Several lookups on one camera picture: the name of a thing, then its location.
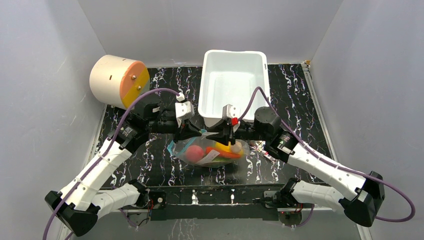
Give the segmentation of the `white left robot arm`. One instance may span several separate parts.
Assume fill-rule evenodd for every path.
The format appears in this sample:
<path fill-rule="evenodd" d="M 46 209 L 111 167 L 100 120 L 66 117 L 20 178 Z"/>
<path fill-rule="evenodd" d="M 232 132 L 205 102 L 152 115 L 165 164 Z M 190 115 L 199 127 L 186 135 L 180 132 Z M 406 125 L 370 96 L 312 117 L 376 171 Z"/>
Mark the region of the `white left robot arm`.
<path fill-rule="evenodd" d="M 161 109 L 160 102 L 160 96 L 153 91 L 139 96 L 84 169 L 61 190 L 45 196 L 53 216 L 75 236 L 87 234 L 100 218 L 115 210 L 153 205 L 148 187 L 136 179 L 100 193 L 112 173 L 149 140 L 150 134 L 171 134 L 175 141 L 200 135 L 190 121 L 194 106 L 182 93 L 173 107 Z"/>

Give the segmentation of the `white toy garlic bulb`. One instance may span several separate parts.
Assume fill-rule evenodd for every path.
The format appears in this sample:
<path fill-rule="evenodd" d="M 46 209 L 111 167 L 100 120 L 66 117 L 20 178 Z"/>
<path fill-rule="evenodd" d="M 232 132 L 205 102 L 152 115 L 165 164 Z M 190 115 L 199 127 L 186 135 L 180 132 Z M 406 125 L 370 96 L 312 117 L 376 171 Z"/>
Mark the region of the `white toy garlic bulb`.
<path fill-rule="evenodd" d="M 241 142 L 236 141 L 235 144 L 230 145 L 229 149 L 232 153 L 241 155 L 243 151 L 243 145 Z"/>

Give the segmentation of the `toy peach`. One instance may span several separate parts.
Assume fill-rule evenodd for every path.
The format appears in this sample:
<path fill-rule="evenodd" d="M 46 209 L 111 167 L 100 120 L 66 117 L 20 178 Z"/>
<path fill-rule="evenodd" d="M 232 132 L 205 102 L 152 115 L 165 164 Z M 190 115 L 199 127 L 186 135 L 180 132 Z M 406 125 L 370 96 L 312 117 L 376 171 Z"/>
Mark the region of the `toy peach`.
<path fill-rule="evenodd" d="M 190 145 L 185 151 L 185 159 L 191 163 L 197 163 L 204 157 L 205 151 L 199 145 Z"/>

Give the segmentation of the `red toy pepper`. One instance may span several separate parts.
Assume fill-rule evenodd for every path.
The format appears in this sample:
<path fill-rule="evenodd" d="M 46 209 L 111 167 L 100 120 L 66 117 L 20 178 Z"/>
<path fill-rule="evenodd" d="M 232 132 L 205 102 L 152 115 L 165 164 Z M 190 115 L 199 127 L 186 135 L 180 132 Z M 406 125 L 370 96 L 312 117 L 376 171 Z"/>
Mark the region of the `red toy pepper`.
<path fill-rule="evenodd" d="M 210 146 L 208 146 L 208 147 L 206 147 L 206 149 L 205 149 L 205 152 L 207 153 L 207 154 L 209 154 L 210 152 L 212 152 L 212 151 L 215 151 L 215 152 L 218 152 L 219 153 L 219 157 L 223 157 L 223 158 L 231 158 L 231 159 L 236 159 L 236 158 L 241 158 L 242 157 L 242 155 L 241 154 L 236 154 L 236 153 L 232 153 L 232 152 L 227 152 L 227 151 L 224 151 L 224 150 L 221 150 L 221 149 L 219 149 L 219 148 L 216 148 L 216 147 L 210 147 Z"/>

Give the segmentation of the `yellow toy mango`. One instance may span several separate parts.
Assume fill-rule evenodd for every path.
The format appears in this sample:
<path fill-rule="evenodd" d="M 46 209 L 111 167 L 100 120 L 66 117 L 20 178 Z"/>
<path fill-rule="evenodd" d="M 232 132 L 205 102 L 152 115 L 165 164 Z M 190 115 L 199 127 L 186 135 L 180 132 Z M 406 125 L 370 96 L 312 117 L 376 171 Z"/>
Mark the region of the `yellow toy mango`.
<path fill-rule="evenodd" d="M 230 145 L 224 145 L 224 144 L 221 144 L 221 143 L 218 143 L 217 142 L 214 147 L 215 148 L 218 148 L 220 150 L 223 150 L 223 151 L 226 151 L 226 152 L 230 152 L 231 153 L 231 151 L 230 151 Z"/>

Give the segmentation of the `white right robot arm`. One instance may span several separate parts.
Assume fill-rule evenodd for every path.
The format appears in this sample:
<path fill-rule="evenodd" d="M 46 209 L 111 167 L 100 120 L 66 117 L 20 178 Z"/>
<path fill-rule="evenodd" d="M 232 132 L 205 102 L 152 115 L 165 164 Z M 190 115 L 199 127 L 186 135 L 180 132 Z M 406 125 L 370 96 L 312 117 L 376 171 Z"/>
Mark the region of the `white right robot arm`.
<path fill-rule="evenodd" d="M 325 182 L 325 185 L 319 185 L 291 178 L 278 192 L 265 195 L 264 205 L 282 208 L 313 204 L 342 212 L 363 227 L 372 226 L 385 198 L 380 174 L 372 171 L 370 178 L 366 178 L 351 170 L 342 170 L 342 165 L 296 139 L 283 127 L 281 118 L 271 107 L 258 108 L 252 123 L 238 120 L 226 109 L 223 113 L 221 120 L 207 127 L 208 139 L 221 144 L 235 143 L 236 140 L 264 141 L 264 149 L 272 158 L 305 170 Z"/>

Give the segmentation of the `white plastic bin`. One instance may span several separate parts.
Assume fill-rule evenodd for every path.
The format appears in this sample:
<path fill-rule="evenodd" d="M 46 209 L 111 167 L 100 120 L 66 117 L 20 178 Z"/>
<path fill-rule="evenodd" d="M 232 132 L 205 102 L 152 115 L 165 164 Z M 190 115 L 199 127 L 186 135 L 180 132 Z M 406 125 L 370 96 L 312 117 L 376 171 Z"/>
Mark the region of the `white plastic bin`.
<path fill-rule="evenodd" d="M 260 51 L 208 50 L 204 54 L 197 111 L 207 127 L 216 124 L 226 105 L 235 117 L 253 122 L 255 111 L 271 99 L 268 61 Z"/>

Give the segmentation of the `clear zip top bag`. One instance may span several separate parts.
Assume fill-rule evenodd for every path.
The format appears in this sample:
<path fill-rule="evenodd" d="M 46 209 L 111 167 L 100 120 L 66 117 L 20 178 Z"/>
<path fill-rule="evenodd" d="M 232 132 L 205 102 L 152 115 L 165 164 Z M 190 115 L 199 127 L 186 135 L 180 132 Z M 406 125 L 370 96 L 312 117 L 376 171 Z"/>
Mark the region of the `clear zip top bag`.
<path fill-rule="evenodd" d="M 202 129 L 201 136 L 171 142 L 167 146 L 170 155 L 196 167 L 219 168 L 245 159 L 251 152 L 249 144 L 237 139 L 235 144 L 222 144 L 210 140 L 209 132 Z"/>

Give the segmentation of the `green toy cucumber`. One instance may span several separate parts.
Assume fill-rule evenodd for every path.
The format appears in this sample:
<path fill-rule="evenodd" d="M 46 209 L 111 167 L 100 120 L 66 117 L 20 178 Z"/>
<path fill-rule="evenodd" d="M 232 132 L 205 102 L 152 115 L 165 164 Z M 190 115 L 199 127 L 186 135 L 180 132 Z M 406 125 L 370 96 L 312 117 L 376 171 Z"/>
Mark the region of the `green toy cucumber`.
<path fill-rule="evenodd" d="M 208 164 L 209 165 L 222 166 L 222 165 L 227 165 L 227 164 L 237 162 L 238 160 L 239 160 L 238 158 L 225 158 L 225 157 L 217 156 L 211 162 L 209 162 Z"/>

